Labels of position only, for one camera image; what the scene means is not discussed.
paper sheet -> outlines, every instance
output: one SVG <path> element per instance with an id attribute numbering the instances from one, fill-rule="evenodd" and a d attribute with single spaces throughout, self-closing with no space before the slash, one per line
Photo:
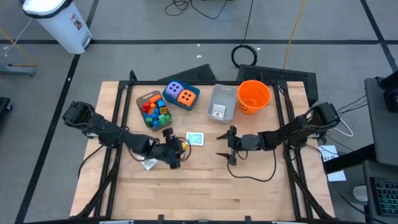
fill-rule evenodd
<path id="1" fill-rule="evenodd" d="M 319 151 L 321 151 L 321 153 L 322 153 L 324 162 L 338 157 L 338 155 L 336 155 L 337 150 L 336 150 L 335 146 L 319 146 Z M 328 174 L 328 179 L 330 182 L 346 181 L 347 180 L 343 170 Z"/>

purple dice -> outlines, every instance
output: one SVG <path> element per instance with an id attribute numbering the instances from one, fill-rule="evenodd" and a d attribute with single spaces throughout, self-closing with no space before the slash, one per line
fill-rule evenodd
<path id="1" fill-rule="evenodd" d="M 168 94 L 168 96 L 173 98 L 174 100 L 177 100 L 182 90 L 184 90 L 184 87 L 182 87 L 181 84 L 179 84 L 178 82 L 171 82 L 166 87 L 166 94 Z"/>

wooden tabletop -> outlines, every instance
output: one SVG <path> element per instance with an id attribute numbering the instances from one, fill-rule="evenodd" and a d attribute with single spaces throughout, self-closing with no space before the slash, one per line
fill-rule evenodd
<path id="1" fill-rule="evenodd" d="M 303 83 L 290 82 L 288 85 L 295 114 L 306 112 L 308 103 Z M 108 120 L 112 118 L 117 87 L 118 82 L 103 82 L 99 93 L 96 112 Z M 215 154 L 230 152 L 226 140 L 216 140 L 216 137 L 229 129 L 230 124 L 237 127 L 238 136 L 280 128 L 274 96 L 267 107 L 254 115 L 246 115 L 236 107 L 232 122 L 221 124 L 210 121 L 206 114 L 213 86 L 196 87 L 200 89 L 200 97 L 192 111 L 183 110 L 171 103 L 167 103 L 167 107 L 173 116 L 171 127 L 174 134 L 185 136 L 186 132 L 205 133 L 205 145 L 193 146 L 191 157 L 183 162 L 179 169 L 170 170 L 167 164 L 160 162 L 150 171 L 146 171 L 139 162 L 134 161 L 124 146 L 112 219 L 156 220 L 158 215 L 163 214 L 167 220 L 244 220 L 246 215 L 250 215 L 253 220 L 294 220 L 282 146 L 275 150 L 275 176 L 266 183 L 235 179 L 227 171 L 226 159 Z M 164 88 L 162 85 L 133 86 L 127 117 L 130 132 L 148 134 L 164 142 L 161 131 L 152 132 L 145 126 L 136 105 L 138 97 L 153 90 L 163 91 Z M 119 122 L 125 92 L 119 110 Z M 288 121 L 284 100 L 281 101 L 285 121 Z M 308 144 L 317 147 L 315 140 L 308 140 Z M 85 157 L 98 146 L 97 139 L 88 140 Z M 80 212 L 96 192 L 104 155 L 105 150 L 102 150 L 82 168 L 71 215 Z M 302 159 L 308 189 L 326 212 L 334 216 L 319 152 L 309 147 L 303 148 Z M 261 179 L 267 179 L 273 169 L 272 151 L 250 152 L 245 161 L 238 158 L 238 165 L 231 167 L 236 175 L 250 175 Z M 304 217 L 303 198 L 299 188 L 297 192 L 301 214 Z M 108 192 L 105 193 L 103 201 L 108 201 Z M 103 203 L 101 214 L 105 213 L 105 208 L 106 204 Z"/>

plastic tray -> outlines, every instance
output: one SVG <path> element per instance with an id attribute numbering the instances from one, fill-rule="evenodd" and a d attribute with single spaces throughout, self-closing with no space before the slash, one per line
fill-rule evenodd
<path id="1" fill-rule="evenodd" d="M 231 86 L 216 84 L 211 93 L 207 116 L 210 120 L 222 123 L 229 123 L 234 117 L 238 90 Z M 214 104 L 225 106 L 224 118 L 217 118 L 212 115 Z"/>
<path id="2" fill-rule="evenodd" d="M 171 82 L 178 82 L 179 84 L 181 84 L 181 85 L 184 87 L 184 90 L 189 90 L 189 91 L 191 91 L 191 92 L 194 93 L 197 97 L 195 98 L 195 100 L 193 101 L 193 103 L 192 103 L 191 106 L 185 106 L 185 105 L 183 105 L 182 103 L 179 103 L 177 100 L 175 100 L 175 99 L 169 97 L 169 95 L 166 94 L 166 89 L 163 90 L 163 93 L 162 93 L 163 97 L 164 97 L 168 102 L 170 102 L 170 103 L 172 103 L 172 104 L 174 104 L 174 105 L 176 105 L 176 106 L 179 106 L 179 107 L 181 107 L 181 108 L 183 108 L 183 109 L 186 109 L 187 111 L 191 111 L 191 110 L 193 109 L 193 107 L 195 106 L 195 104 L 197 103 L 198 99 L 199 99 L 200 90 L 199 90 L 198 88 L 195 88 L 195 87 L 193 87 L 193 86 L 191 86 L 191 85 L 186 84 L 185 82 L 181 82 L 180 80 L 176 80 L 176 79 L 174 79 L 174 78 L 171 79 L 171 80 L 169 81 L 169 84 L 170 84 Z"/>
<path id="3" fill-rule="evenodd" d="M 173 117 L 172 117 L 172 119 L 170 119 L 170 121 L 164 123 L 163 125 L 159 125 L 159 126 L 156 126 L 156 127 L 151 127 L 151 126 L 149 126 L 149 125 L 145 122 L 144 111 L 142 110 L 142 104 L 145 103 L 145 102 L 148 102 L 149 99 L 150 99 L 151 97 L 155 96 L 155 95 L 160 95 L 160 96 L 161 96 L 161 93 L 160 93 L 158 90 L 155 90 L 155 91 L 152 91 L 152 92 L 150 92 L 150 93 L 148 93 L 148 94 L 145 94 L 144 96 L 140 96 L 140 97 L 137 99 L 137 101 L 136 101 L 137 106 L 138 106 L 138 108 L 139 108 L 139 111 L 140 111 L 140 113 L 141 113 L 142 119 L 143 119 L 145 125 L 146 125 L 151 131 L 157 131 L 157 130 L 160 130 L 160 129 L 164 128 L 164 127 L 167 127 L 167 126 L 169 126 L 170 124 L 172 124 L 172 120 L 173 120 Z M 167 108 L 167 114 L 169 114 L 170 116 L 172 116 L 172 114 L 170 113 L 170 111 L 169 111 L 168 108 Z"/>

white trash can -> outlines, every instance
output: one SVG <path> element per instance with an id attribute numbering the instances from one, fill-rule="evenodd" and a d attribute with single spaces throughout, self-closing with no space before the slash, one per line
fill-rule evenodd
<path id="1" fill-rule="evenodd" d="M 23 8 L 71 54 L 82 54 L 93 38 L 73 0 L 25 0 Z"/>

